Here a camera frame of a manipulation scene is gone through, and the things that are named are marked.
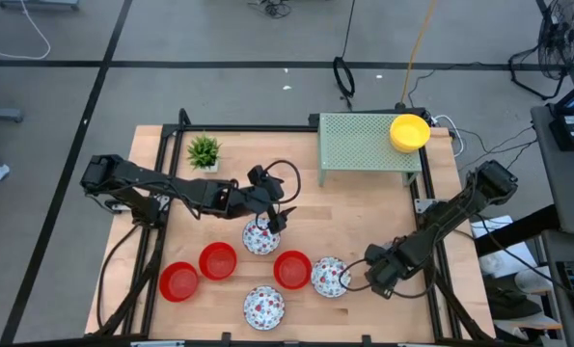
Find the concrete floor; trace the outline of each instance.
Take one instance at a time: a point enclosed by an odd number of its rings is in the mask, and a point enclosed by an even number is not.
[[[246,1],[133,0],[115,52],[119,61],[331,61],[342,51],[350,2],[293,0],[292,14],[272,20]],[[100,61],[123,0],[85,0],[79,13],[30,8],[53,46],[48,60]],[[427,1],[357,2],[346,60],[408,60]],[[444,0],[424,37],[418,62],[503,64],[535,44],[534,0]],[[0,50],[40,55],[42,44],[19,11],[0,10]],[[391,108],[403,70],[354,70],[354,109]],[[428,73],[418,70],[415,77]],[[0,335],[62,173],[96,78],[89,67],[0,67],[0,107],[25,111],[24,123],[0,122]],[[540,89],[555,82],[520,76]],[[571,89],[569,81],[563,92]],[[111,217],[83,197],[78,181],[91,155],[126,157],[138,124],[175,122],[184,107],[195,123],[304,124],[309,113],[346,111],[331,69],[111,68],[82,146],[17,342],[82,335]],[[478,132],[488,147],[529,125],[543,104],[509,82],[506,71],[438,71],[421,82],[415,103]],[[534,138],[528,132],[514,144]],[[481,148],[465,135],[458,166]],[[507,164],[516,151],[495,156]],[[550,203],[537,146],[512,166],[520,188],[506,205],[486,211],[520,218]]]

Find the white pot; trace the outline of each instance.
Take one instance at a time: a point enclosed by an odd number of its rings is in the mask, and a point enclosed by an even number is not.
[[[216,160],[216,163],[211,167],[199,168],[199,170],[206,174],[215,174],[218,172],[218,161]]]

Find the wooden tabletop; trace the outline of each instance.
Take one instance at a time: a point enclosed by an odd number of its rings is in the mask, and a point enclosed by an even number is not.
[[[136,129],[129,160],[153,168],[161,126]],[[184,146],[198,133],[184,133]],[[311,285],[286,290],[275,282],[273,262],[284,251],[298,250],[312,262],[332,255],[347,263],[360,259],[368,244],[383,245],[415,228],[409,189],[402,186],[399,173],[328,172],[325,186],[317,185],[317,138],[315,133],[216,132],[207,133],[222,144],[218,173],[193,171],[183,150],[178,176],[185,178],[236,178],[247,185],[246,173],[255,165],[268,165],[276,159],[293,162],[302,176],[302,192],[293,203],[287,229],[278,249],[269,255],[254,255],[243,246],[241,237],[248,218],[231,221],[203,216],[196,221],[180,201],[174,201],[167,227],[162,269],[176,261],[186,261],[198,269],[199,254],[211,242],[231,244],[238,256],[233,275],[223,281],[200,277],[197,292],[185,302],[174,304],[156,295],[150,337],[157,339],[220,339],[222,332],[234,340],[361,341],[369,334],[373,342],[432,342],[427,300],[406,300],[394,296],[386,301],[369,290],[347,293],[338,299],[317,294]],[[172,144],[167,150],[170,161]],[[447,129],[432,129],[426,146],[437,199],[449,199],[461,190]],[[294,173],[278,165],[272,174],[285,180],[286,197],[295,189]],[[116,216],[106,252],[130,230],[130,216]],[[460,227],[470,231],[468,224]],[[119,305],[130,287],[140,232],[133,235],[113,256],[105,273],[103,317]],[[456,296],[481,328],[494,335],[492,319],[483,289],[473,242],[453,233],[446,238],[448,261]],[[366,266],[352,269],[352,286],[365,284]],[[243,318],[243,301],[256,286],[271,285],[286,300],[282,323],[269,332],[259,332]],[[402,293],[424,289],[418,274],[396,287]],[[135,330],[138,331],[144,294],[137,303]],[[440,300],[445,336],[449,336],[444,301]],[[86,331],[96,326],[96,298]]]

